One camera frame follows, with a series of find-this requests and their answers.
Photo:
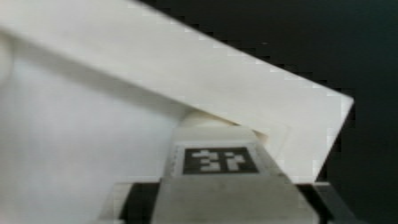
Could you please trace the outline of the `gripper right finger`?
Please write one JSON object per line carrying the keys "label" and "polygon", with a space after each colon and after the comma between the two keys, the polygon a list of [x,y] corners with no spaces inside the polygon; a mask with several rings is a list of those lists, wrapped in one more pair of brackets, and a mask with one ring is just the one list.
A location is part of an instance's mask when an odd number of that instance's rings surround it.
{"label": "gripper right finger", "polygon": [[318,224],[368,224],[353,215],[329,182],[298,184],[297,188],[320,216]]}

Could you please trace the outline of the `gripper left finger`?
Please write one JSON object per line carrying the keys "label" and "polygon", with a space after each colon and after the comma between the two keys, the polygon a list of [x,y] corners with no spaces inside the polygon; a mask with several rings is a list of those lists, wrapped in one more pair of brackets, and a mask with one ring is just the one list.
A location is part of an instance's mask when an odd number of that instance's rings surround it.
{"label": "gripper left finger", "polygon": [[99,213],[99,224],[151,224],[158,188],[158,182],[114,185]]}

